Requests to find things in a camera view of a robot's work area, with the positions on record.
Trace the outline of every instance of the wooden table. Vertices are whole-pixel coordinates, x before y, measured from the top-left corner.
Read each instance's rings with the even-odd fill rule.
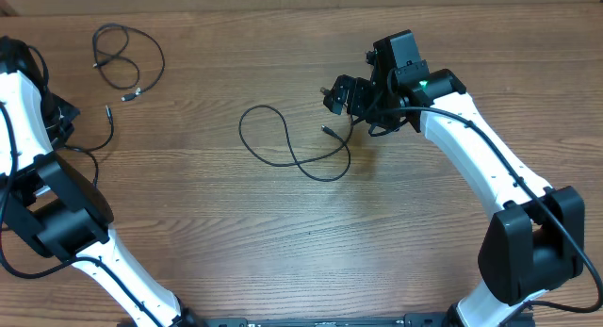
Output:
[[[139,262],[204,317],[252,319],[400,316],[443,311],[479,280],[488,222],[481,206],[431,143],[410,127],[353,137],[352,166],[323,184],[297,169],[253,158],[238,137],[242,112],[278,107],[300,157],[332,150],[345,117],[322,105],[321,86],[340,74],[368,77],[364,51],[410,28],[433,71],[450,68],[485,119],[517,155],[587,204],[586,251],[603,269],[603,6],[599,4],[368,8],[3,18],[1,29],[40,48],[52,91],[82,110],[73,144],[102,142],[113,108],[114,141],[98,154],[100,190]],[[140,28],[162,45],[164,77],[136,101],[120,101],[92,68],[101,24]],[[101,41],[122,43],[118,33]],[[127,56],[142,85],[159,67],[151,43],[133,35]],[[131,67],[107,73],[123,83]],[[258,110],[245,123],[251,145],[289,161],[278,118]],[[85,175],[87,157],[65,156]],[[345,154],[308,166],[336,175]],[[19,270],[40,260],[12,234],[3,245]],[[547,299],[595,300],[587,274]],[[543,326],[600,325],[603,314],[537,309]],[[3,326],[113,326],[126,318],[78,270],[39,281],[0,271]]]

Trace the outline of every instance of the robotic arm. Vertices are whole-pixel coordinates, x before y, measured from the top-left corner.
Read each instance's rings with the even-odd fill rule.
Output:
[[[339,76],[334,87],[324,91],[325,106],[338,114],[345,108],[359,117],[357,122],[367,121],[371,136],[395,132],[410,123],[452,161],[490,220],[478,259],[483,280],[469,296],[447,313],[407,314],[391,323],[379,321],[379,325],[533,326],[531,318],[516,315],[524,302],[582,272],[582,259],[541,205],[582,248],[582,199],[571,187],[554,189],[525,166],[486,124],[452,72],[429,72],[410,31],[377,41],[374,48],[367,53],[367,62],[374,67],[370,80]],[[39,255],[55,256],[65,267],[71,265],[88,274],[128,312],[135,325],[304,327],[322,323],[195,317],[127,251],[111,224],[113,214],[103,195],[55,152],[73,132],[72,120],[79,111],[48,90],[47,74],[40,73],[28,47],[8,38],[0,39],[0,101],[12,119],[16,141],[16,147],[10,144],[11,131],[0,125],[0,198],[7,197],[0,222]],[[446,115],[450,113],[464,122],[451,119]],[[475,128],[489,138],[519,178],[510,174]],[[14,150],[19,155],[17,168],[13,167]],[[7,187],[10,178],[14,182]],[[57,199],[30,211],[28,207],[44,189],[51,189]],[[542,225],[540,230],[532,232],[533,221]],[[1,250],[0,256],[13,275],[42,276],[13,270]],[[329,324],[338,325],[334,320]],[[345,320],[340,324],[366,326],[375,321]]]

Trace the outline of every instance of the white arm segment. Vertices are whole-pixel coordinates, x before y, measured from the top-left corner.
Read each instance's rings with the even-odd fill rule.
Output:
[[[528,187],[538,196],[545,195],[544,188],[550,187],[550,184],[513,154],[481,117],[468,93],[455,92],[433,102],[434,108],[473,121],[503,153],[519,176],[524,178]],[[443,115],[423,111],[421,131],[426,139],[435,143],[446,154],[477,194],[488,220],[491,220],[495,213],[503,210],[503,205],[508,201],[523,204],[531,200],[520,187],[514,184],[513,178],[490,147],[471,128],[465,128],[464,124]],[[545,290],[533,293],[526,298],[526,301],[536,299],[545,293]],[[509,306],[500,302],[481,280],[478,287],[459,302],[457,311],[465,327],[498,326],[516,310],[518,305]]]
[[[102,258],[102,262],[122,280],[132,294],[161,322],[162,326],[172,326],[172,320],[179,317],[181,313],[176,296],[158,284],[128,252],[112,225],[109,227],[108,233],[109,242],[105,244],[96,242],[78,253],[77,256]],[[156,326],[102,269],[86,261],[76,262],[73,266],[96,280],[125,309],[137,326]]]
[[[0,74],[0,102],[12,122],[20,153],[19,170],[31,165],[34,156],[53,151],[41,118],[40,91],[29,78],[21,72]],[[7,127],[0,123],[0,173],[8,175],[11,164]]]

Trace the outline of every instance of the tabletop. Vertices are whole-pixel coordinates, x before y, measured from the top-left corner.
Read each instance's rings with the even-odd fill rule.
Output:
[[[480,279],[477,255],[488,221],[476,195],[446,157],[412,128],[350,143],[351,168],[333,183],[295,167],[272,168],[241,144],[249,107],[277,107],[299,158],[321,155],[345,135],[348,120],[322,105],[320,87],[341,74],[367,78],[364,52],[411,29],[432,71],[451,69],[487,122],[552,185],[584,198],[586,252],[603,268],[603,5],[352,8],[0,18],[2,33],[37,46],[51,90],[81,109],[71,144],[102,151],[99,189],[138,261],[202,317],[249,319],[401,316],[445,311]],[[167,61],[159,83],[124,103],[91,68],[91,36],[115,22],[148,32]],[[156,48],[131,36],[124,55],[141,85],[160,67]],[[99,45],[115,50],[120,33]],[[136,76],[120,62],[107,75]],[[256,110],[247,141],[289,162],[282,124]],[[91,177],[88,158],[61,153]],[[307,166],[339,174],[347,156]],[[11,233],[3,247],[14,267],[41,270]],[[578,279],[545,296],[586,306],[593,281]],[[539,325],[600,324],[603,313],[537,308]],[[0,271],[0,325],[114,326],[126,314],[79,270],[38,281]]]

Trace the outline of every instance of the white plastic casing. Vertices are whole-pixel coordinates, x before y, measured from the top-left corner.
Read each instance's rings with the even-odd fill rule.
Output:
[[[173,319],[180,316],[180,304],[176,296],[158,284],[128,252],[112,225],[109,227],[108,233],[109,242],[105,244],[96,242],[78,253],[77,256],[102,259],[102,262],[122,280],[128,290],[149,309],[163,326],[172,326]],[[101,285],[125,309],[137,326],[156,326],[102,269],[85,261],[76,262],[73,266],[84,271]]]
[[[41,118],[40,91],[23,73],[0,74],[0,102],[12,122],[20,153],[19,170],[31,165],[34,156],[53,151]],[[0,173],[8,175],[11,165],[7,127],[0,123]]]
[[[519,176],[524,178],[528,187],[537,196],[545,195],[544,189],[550,187],[550,184],[513,154],[485,122],[469,94],[455,92],[440,97],[434,100],[432,107],[473,121],[492,140]],[[524,190],[514,184],[513,178],[497,156],[471,128],[466,128],[464,124],[446,116],[423,111],[421,131],[425,138],[435,143],[459,170],[480,199],[488,220],[491,220],[495,213],[503,210],[503,205],[508,201],[523,204],[531,200]],[[545,290],[538,291],[528,296],[525,301],[536,299],[545,293]],[[509,306],[500,302],[481,280],[478,287],[459,302],[457,312],[465,327],[498,326],[517,309],[519,304]]]

